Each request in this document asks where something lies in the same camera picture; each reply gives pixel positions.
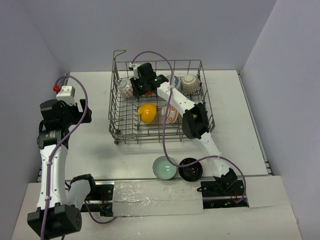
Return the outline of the blue triangle pattern bowl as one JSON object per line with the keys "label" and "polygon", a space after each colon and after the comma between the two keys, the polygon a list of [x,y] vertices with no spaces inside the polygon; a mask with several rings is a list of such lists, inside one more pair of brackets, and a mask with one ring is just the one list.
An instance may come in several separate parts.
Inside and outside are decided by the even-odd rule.
{"label": "blue triangle pattern bowl", "polygon": [[133,86],[129,78],[122,79],[119,82],[119,92],[126,99],[133,96]]}

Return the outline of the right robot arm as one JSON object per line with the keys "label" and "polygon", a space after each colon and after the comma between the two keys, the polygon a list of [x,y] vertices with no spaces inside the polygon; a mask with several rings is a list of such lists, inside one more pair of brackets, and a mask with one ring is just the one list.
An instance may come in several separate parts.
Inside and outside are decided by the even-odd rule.
{"label": "right robot arm", "polygon": [[191,163],[177,165],[176,168],[185,169],[206,159],[217,159],[220,177],[215,177],[217,181],[217,190],[223,195],[229,195],[235,189],[237,175],[235,171],[227,167],[225,162],[228,159],[218,155],[212,155],[213,150],[217,150],[209,128],[209,119],[205,106],[202,103],[195,103],[185,97],[180,91],[172,86],[173,79],[167,79],[164,75],[156,75],[152,65],[147,62],[144,64],[130,63],[129,69],[133,71],[133,78],[130,79],[133,86],[133,95],[142,96],[148,91],[156,92],[162,99],[167,101],[166,111],[170,106],[174,107],[182,116],[183,134],[191,140],[196,140],[207,151],[209,156],[205,156]]}

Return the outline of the orange white patterned bowl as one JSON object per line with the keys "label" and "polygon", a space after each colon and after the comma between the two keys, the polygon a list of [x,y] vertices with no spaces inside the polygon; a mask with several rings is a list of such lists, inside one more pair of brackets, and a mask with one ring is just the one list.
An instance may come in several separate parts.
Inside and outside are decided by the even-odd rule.
{"label": "orange white patterned bowl", "polygon": [[179,116],[179,112],[173,107],[173,106],[169,106],[169,110],[166,114],[166,109],[167,106],[163,106],[161,109],[161,116],[163,118],[163,122],[166,122],[167,124],[174,124]]}

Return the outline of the grey wire dish rack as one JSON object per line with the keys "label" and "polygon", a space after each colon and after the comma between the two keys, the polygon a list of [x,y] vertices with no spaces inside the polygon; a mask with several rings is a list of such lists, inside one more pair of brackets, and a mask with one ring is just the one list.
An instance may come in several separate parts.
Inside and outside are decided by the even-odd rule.
{"label": "grey wire dish rack", "polygon": [[[133,72],[129,70],[129,61],[122,61],[121,57],[125,50],[115,50],[112,58],[112,74],[110,85],[110,98],[108,109],[109,132],[114,138],[115,144],[142,144],[187,141],[183,133],[183,117],[178,115],[178,119],[173,124],[163,122],[161,115],[162,107],[167,102],[156,93],[150,96],[132,96],[125,98],[119,91],[119,83],[123,79],[133,77]],[[195,75],[200,81],[200,90],[194,94],[185,94],[189,100],[196,104],[202,103],[207,111],[209,129],[215,129],[215,120],[212,111],[210,94],[206,82],[203,63],[200,59],[170,59],[168,62],[155,55],[146,59],[152,65],[157,75],[168,76],[173,73],[182,79],[187,74]],[[154,104],[157,108],[156,120],[152,124],[145,124],[138,115],[138,109],[144,104]]]}

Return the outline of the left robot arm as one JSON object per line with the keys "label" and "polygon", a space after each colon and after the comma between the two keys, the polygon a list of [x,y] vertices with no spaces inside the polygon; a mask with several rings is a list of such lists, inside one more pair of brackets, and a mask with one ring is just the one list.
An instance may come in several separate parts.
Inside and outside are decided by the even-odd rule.
{"label": "left robot arm", "polygon": [[81,208],[98,193],[91,174],[74,177],[66,190],[65,166],[71,134],[92,121],[88,101],[77,105],[50,99],[40,104],[37,144],[41,156],[41,187],[36,210],[27,215],[27,224],[42,239],[51,240],[77,233],[82,228]]}

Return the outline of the light teal bowl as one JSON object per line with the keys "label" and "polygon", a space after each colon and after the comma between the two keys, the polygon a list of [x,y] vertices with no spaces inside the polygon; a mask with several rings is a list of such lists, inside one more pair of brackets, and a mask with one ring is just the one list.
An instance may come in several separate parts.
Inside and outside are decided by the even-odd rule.
{"label": "light teal bowl", "polygon": [[154,175],[160,180],[170,180],[177,173],[177,167],[171,164],[165,156],[158,157],[152,165]]}

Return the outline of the yellow-orange bowl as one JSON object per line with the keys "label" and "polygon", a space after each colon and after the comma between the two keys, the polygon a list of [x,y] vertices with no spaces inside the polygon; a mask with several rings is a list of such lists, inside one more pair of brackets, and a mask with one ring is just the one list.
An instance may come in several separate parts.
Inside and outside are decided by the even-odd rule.
{"label": "yellow-orange bowl", "polygon": [[157,118],[157,107],[153,103],[146,103],[138,108],[137,113],[143,123],[153,124]]}

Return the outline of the orange bowl white inside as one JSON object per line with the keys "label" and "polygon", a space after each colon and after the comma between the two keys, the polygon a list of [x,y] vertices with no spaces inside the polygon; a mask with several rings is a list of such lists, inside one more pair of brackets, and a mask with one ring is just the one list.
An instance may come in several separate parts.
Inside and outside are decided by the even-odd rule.
{"label": "orange bowl white inside", "polygon": [[151,96],[154,92],[153,91],[147,91],[144,95],[145,96]]}

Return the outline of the blue floral bowl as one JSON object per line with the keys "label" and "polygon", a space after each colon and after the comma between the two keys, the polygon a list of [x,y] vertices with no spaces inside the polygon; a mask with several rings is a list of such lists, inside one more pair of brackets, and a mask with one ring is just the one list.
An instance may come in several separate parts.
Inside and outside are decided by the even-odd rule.
{"label": "blue floral bowl", "polygon": [[171,84],[172,88],[175,88],[178,91],[180,90],[181,80],[179,77],[177,77],[176,75],[167,75],[166,78],[168,79],[168,82]]}

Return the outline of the grey patterned bowl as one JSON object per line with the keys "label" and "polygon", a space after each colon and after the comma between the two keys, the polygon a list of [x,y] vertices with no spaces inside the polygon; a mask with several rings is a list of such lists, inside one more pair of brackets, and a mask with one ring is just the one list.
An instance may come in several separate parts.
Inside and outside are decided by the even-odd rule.
{"label": "grey patterned bowl", "polygon": [[200,80],[194,74],[187,74],[181,80],[181,91],[186,95],[195,94],[200,90]]}

